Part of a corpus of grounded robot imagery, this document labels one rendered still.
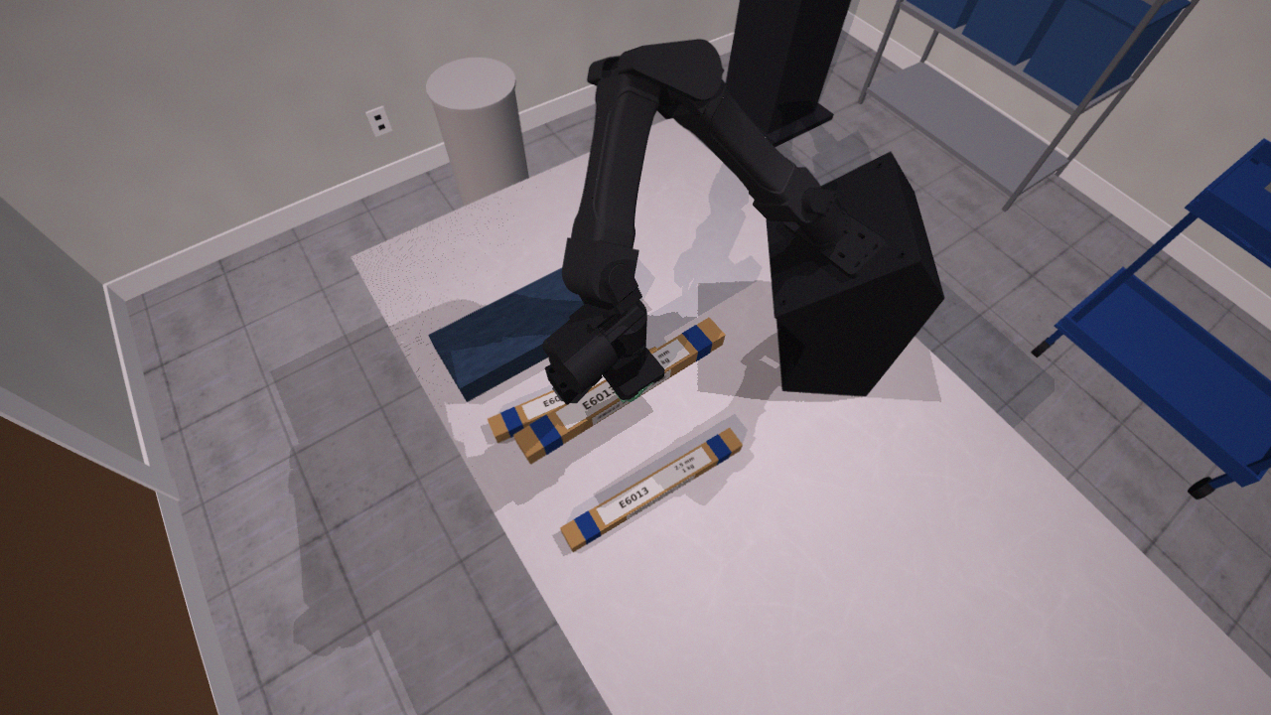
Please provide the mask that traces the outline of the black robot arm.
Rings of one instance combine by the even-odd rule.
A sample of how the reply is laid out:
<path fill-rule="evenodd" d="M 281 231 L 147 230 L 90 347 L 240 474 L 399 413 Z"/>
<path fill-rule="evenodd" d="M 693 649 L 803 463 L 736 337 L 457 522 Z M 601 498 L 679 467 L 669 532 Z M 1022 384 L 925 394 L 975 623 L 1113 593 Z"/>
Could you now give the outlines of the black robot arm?
<path fill-rule="evenodd" d="M 838 192 L 782 156 L 737 105 L 723 72 L 716 47 L 702 38 L 636 47 L 588 67 L 587 81 L 597 86 L 592 145 L 562 265 L 566 288 L 583 305 L 543 343 L 547 378 L 566 404 L 581 401 L 602 373 L 616 389 L 638 375 L 638 356 L 616 354 L 647 340 L 633 241 L 655 110 L 699 137 L 744 182 L 760 215 L 785 224 L 853 279 L 887 249 L 838 207 Z"/>

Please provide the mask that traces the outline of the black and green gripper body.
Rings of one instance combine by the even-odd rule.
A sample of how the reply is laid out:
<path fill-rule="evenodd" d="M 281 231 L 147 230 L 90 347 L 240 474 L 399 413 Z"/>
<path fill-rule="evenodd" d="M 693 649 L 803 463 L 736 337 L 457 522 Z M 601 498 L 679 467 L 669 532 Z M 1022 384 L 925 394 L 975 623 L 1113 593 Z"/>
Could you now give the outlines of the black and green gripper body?
<path fill-rule="evenodd" d="M 616 386 L 608 378 L 608 375 L 602 373 L 602 377 L 608 380 L 608 384 L 616 391 L 616 395 L 622 398 L 622 401 L 630 401 L 630 398 L 637 395 L 641 389 L 644 389 L 644 386 L 648 386 L 649 384 L 657 384 L 658 380 L 663 378 L 663 367 L 647 349 L 647 340 L 644 340 L 644 345 L 641 345 L 638 352 L 629 356 L 616 354 L 619 358 L 629 358 L 632 356 L 638 356 L 638 375 L 636 378 L 630 378 L 628 384 L 623 384 L 616 389 Z"/>

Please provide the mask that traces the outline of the tan box with white label and blue band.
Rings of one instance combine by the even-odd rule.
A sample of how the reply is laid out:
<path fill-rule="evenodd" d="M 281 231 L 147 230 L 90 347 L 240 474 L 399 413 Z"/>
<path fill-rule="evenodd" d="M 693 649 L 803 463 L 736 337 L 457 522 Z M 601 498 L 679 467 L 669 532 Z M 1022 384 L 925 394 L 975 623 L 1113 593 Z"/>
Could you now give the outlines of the tan box with white label and blue band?
<path fill-rule="evenodd" d="M 494 431 L 496 442 L 505 442 L 505 439 L 511 438 L 513 433 L 522 431 L 522 427 L 534 424 L 538 418 L 557 410 L 557 408 L 562 406 L 562 404 L 566 403 L 561 401 L 557 392 L 553 392 L 552 390 L 552 392 L 538 395 L 538 398 L 531 399 L 531 401 L 517 404 L 517 406 L 497 413 L 494 417 L 489 418 L 489 424 L 492 431 Z"/>

